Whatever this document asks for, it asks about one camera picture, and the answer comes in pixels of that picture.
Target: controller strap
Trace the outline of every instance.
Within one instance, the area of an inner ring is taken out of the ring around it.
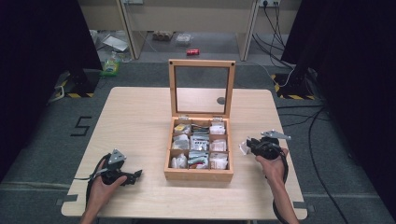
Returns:
[[[96,165],[95,169],[93,170],[93,173],[90,175],[90,180],[88,181],[88,185],[87,185],[87,192],[85,193],[85,206],[88,205],[88,200],[90,199],[90,194],[91,194],[91,188],[92,188],[93,180],[95,180],[95,178],[96,178],[96,172],[97,172],[97,170],[99,168],[99,165],[100,165],[100,163],[103,160],[109,159],[110,156],[111,156],[111,154],[108,153],[101,160],[99,160],[98,164]]]
[[[286,183],[286,180],[288,179],[288,174],[289,174],[289,166],[288,166],[288,162],[286,161],[286,155],[285,153],[282,151],[282,149],[280,149],[280,151],[278,151],[280,159],[283,162],[283,166],[285,167],[285,171],[283,173],[283,183]],[[279,211],[277,211],[276,208],[276,204],[275,204],[275,200],[273,200],[273,210],[275,213],[275,216],[277,217],[277,219],[282,223],[282,224],[289,224],[289,222],[287,220],[285,220],[285,218],[283,218],[280,214]]]

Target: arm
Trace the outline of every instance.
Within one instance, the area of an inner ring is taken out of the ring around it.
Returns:
[[[287,149],[282,148],[282,150],[285,155],[288,154]],[[291,206],[289,194],[286,192],[285,184],[283,183],[285,167],[280,157],[269,161],[262,156],[257,156],[256,161],[262,165],[262,172],[267,177],[279,214],[290,224],[299,223],[293,207]]]
[[[102,169],[103,161],[99,165],[98,170]],[[88,200],[85,212],[82,214],[80,224],[92,224],[96,219],[99,211],[108,203],[114,191],[121,185],[125,180],[126,176],[118,178],[113,184],[106,185],[102,181],[102,177],[99,175],[95,178],[91,188],[90,199]]]

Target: open lid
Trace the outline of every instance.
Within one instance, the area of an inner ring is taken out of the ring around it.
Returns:
[[[235,61],[169,60],[173,117],[230,117]]]

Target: red object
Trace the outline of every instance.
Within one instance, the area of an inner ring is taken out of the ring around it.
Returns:
[[[188,49],[187,55],[199,55],[199,50],[198,49]]]

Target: power strip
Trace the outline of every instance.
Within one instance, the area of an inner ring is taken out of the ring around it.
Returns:
[[[260,0],[260,7],[264,7],[264,1],[267,2],[267,7],[279,7],[280,5],[280,0]]]

